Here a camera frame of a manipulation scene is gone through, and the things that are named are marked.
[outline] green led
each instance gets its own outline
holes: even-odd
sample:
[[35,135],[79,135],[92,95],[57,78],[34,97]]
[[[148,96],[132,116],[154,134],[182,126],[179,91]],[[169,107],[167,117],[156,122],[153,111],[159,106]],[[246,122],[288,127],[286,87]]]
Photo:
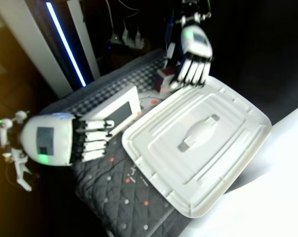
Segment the green led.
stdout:
[[39,154],[39,161],[42,164],[48,164],[49,163],[49,156],[44,154]]
[[187,31],[187,32],[185,32],[185,37],[189,38],[189,39],[193,39],[194,33],[192,31]]

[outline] gray quilted fabric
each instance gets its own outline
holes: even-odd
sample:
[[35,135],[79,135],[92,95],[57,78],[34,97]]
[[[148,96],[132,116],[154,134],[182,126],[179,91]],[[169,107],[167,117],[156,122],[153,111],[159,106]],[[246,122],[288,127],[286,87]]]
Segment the gray quilted fabric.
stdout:
[[[153,88],[164,52],[155,50],[137,58],[70,96],[52,104],[44,113],[83,115],[129,83],[139,93]],[[114,137],[103,158],[73,165],[76,193],[115,237],[177,237],[190,222],[176,211],[134,166]]]

